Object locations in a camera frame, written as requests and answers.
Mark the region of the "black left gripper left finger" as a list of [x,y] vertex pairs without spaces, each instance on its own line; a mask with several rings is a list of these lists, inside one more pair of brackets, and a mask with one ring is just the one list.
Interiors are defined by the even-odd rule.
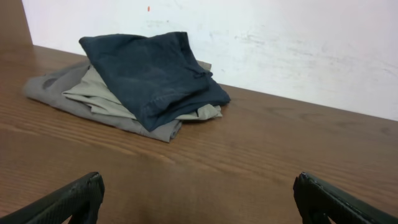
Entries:
[[99,172],[90,172],[45,197],[1,218],[1,223],[96,224],[104,198]]

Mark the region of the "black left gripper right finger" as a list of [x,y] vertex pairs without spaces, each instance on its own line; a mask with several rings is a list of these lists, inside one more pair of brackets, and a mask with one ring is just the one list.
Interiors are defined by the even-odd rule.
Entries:
[[397,224],[396,217],[306,172],[295,178],[293,190],[303,224]]

